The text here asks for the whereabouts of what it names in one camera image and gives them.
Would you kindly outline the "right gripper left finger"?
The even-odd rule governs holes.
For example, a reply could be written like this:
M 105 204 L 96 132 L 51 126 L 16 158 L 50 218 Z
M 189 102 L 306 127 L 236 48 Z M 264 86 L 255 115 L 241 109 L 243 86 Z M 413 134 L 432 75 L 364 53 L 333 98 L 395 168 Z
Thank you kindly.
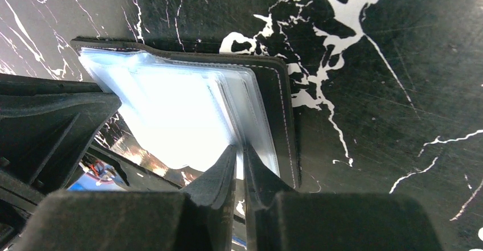
M 230 250 L 236 149 L 178 191 L 56 191 L 14 250 Z

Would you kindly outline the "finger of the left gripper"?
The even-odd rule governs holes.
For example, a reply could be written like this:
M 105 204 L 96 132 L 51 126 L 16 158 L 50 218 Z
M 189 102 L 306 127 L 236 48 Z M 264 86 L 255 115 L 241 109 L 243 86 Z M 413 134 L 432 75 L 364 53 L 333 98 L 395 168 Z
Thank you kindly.
M 1 74 L 1 95 L 105 93 L 96 83 Z
M 47 194 L 63 188 L 121 106 L 111 93 L 1 96 L 1 171 Z

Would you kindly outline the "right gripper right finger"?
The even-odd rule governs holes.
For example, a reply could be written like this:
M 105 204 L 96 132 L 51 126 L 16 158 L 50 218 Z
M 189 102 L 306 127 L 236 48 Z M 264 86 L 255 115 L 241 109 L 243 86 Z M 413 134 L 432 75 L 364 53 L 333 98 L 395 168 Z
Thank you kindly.
M 298 192 L 244 149 L 249 250 L 441 250 L 424 208 L 408 196 Z

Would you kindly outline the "black leather card holder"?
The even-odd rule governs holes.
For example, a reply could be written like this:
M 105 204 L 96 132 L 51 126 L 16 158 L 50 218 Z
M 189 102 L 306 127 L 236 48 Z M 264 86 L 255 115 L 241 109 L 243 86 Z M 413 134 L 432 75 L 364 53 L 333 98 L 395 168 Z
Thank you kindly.
M 228 145 L 251 144 L 299 188 L 288 66 L 269 56 L 158 50 L 142 43 L 75 38 L 72 48 L 140 148 L 167 167 L 204 172 Z

